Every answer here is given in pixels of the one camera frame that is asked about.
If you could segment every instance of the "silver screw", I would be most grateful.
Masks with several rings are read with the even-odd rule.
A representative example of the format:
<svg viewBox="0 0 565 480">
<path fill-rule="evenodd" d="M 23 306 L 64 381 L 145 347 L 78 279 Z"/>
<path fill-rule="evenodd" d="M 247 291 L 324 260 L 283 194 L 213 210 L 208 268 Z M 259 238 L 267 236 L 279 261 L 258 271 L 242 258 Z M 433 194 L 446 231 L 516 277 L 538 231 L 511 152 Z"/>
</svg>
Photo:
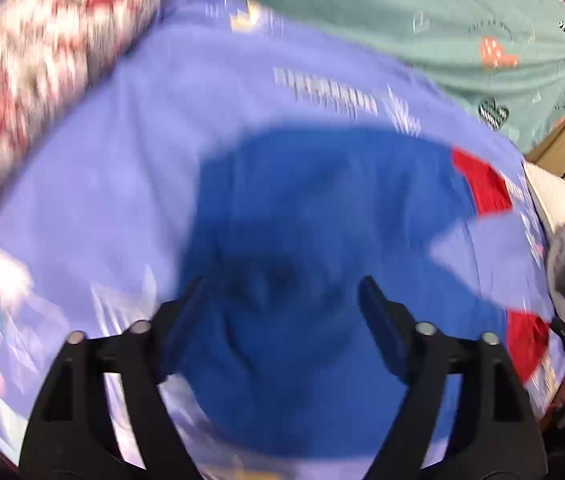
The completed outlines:
<svg viewBox="0 0 565 480">
<path fill-rule="evenodd" d="M 415 326 L 417 332 L 422 335 L 434 335 L 437 329 L 431 323 L 421 322 Z"/>
<path fill-rule="evenodd" d="M 151 328 L 151 323 L 145 319 L 141 319 L 140 321 L 136 321 L 133 325 L 131 325 L 131 332 L 134 334 L 144 334 L 148 332 Z"/>
<path fill-rule="evenodd" d="M 69 334 L 69 337 L 67 337 L 67 343 L 69 343 L 70 345 L 77 345 L 78 343 L 84 341 L 85 337 L 86 334 L 82 332 L 82 330 L 76 330 L 75 332 Z"/>
<path fill-rule="evenodd" d="M 488 345 L 495 346 L 500 344 L 500 338 L 498 338 L 497 334 L 493 332 L 485 332 L 482 335 L 483 341 Z"/>
</svg>

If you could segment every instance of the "green sheet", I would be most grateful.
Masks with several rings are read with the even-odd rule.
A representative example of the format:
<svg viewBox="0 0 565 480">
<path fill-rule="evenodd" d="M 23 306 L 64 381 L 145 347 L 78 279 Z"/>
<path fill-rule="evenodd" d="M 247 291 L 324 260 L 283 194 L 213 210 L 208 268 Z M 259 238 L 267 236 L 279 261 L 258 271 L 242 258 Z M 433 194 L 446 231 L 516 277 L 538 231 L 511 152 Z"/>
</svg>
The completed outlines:
<svg viewBox="0 0 565 480">
<path fill-rule="evenodd" d="M 562 0 L 257 0 L 399 57 L 522 152 L 565 118 Z"/>
</svg>

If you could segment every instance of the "red and white patterned fabric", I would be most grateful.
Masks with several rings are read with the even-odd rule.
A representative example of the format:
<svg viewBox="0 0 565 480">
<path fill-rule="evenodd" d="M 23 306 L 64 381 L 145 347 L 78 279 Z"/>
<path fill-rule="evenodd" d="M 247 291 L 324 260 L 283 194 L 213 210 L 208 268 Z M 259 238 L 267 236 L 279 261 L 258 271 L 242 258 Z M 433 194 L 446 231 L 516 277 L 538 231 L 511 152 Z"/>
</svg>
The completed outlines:
<svg viewBox="0 0 565 480">
<path fill-rule="evenodd" d="M 0 185 L 46 125 L 149 25 L 160 0 L 3 0 Z"/>
</svg>

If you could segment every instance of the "pink heart print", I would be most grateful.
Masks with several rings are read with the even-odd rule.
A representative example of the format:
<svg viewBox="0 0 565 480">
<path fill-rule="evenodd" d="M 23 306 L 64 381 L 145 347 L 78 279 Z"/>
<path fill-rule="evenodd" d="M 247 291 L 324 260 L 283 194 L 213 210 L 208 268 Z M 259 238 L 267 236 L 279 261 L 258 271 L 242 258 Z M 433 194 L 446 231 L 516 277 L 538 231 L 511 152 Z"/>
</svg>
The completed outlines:
<svg viewBox="0 0 565 480">
<path fill-rule="evenodd" d="M 485 36 L 480 40 L 480 57 L 485 68 L 511 68 L 520 63 L 520 58 L 507 54 L 500 41 L 493 36 Z"/>
</svg>

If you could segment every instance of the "black device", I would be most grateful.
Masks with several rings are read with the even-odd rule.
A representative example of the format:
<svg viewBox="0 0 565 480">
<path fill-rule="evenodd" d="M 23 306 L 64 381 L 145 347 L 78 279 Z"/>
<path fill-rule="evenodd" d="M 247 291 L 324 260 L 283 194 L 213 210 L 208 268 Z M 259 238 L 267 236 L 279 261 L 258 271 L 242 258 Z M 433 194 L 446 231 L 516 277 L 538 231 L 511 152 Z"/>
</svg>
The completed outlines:
<svg viewBox="0 0 565 480">
<path fill-rule="evenodd" d="M 204 281 L 195 280 L 181 299 L 163 304 L 152 320 L 137 321 L 121 335 L 69 335 L 29 419 L 22 480 L 202 480 L 157 384 L 166 378 L 160 373 L 162 341 L 173 337 L 182 317 L 200 312 L 204 289 Z M 538 480 L 546 474 L 528 394 L 496 334 L 457 339 L 430 323 L 416 323 L 404 305 L 384 297 L 372 278 L 360 282 L 359 303 L 387 373 L 409 386 L 365 480 Z M 191 332 L 179 330 L 183 351 Z M 146 470 L 121 457 L 108 413 L 106 372 L 122 378 Z M 448 374 L 463 376 L 449 447 L 442 462 L 421 469 Z"/>
</svg>

